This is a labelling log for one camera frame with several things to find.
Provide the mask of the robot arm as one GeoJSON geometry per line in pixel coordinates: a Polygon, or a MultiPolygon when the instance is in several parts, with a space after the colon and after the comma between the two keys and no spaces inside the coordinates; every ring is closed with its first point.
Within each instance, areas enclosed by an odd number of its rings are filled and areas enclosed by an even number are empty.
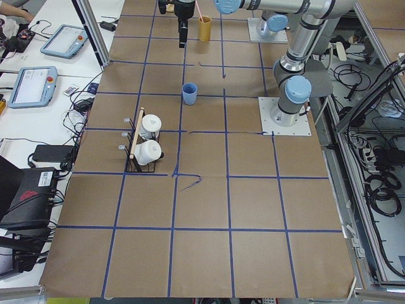
{"type": "Polygon", "coordinates": [[[306,62],[315,47],[326,20],[338,18],[354,6],[354,1],[214,1],[216,9],[224,14],[239,9],[293,13],[301,17],[286,54],[273,68],[280,88],[280,98],[270,110],[271,120],[281,127],[296,124],[299,112],[309,101],[312,90],[304,77],[306,62]]]}
{"type": "Polygon", "coordinates": [[[260,32],[262,35],[271,35],[284,30],[289,22],[287,13],[264,10],[261,15],[260,32]]]}

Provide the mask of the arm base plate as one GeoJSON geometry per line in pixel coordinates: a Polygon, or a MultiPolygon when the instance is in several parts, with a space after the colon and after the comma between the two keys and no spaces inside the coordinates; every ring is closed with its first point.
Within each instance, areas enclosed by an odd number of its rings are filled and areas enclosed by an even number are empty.
{"type": "Polygon", "coordinates": [[[295,114],[286,114],[278,107],[279,98],[259,97],[262,133],[267,136],[311,136],[304,106],[295,114]]]}
{"type": "Polygon", "coordinates": [[[271,44],[287,44],[288,42],[285,30],[271,31],[262,18],[248,18],[247,27],[251,42],[271,44]]]}

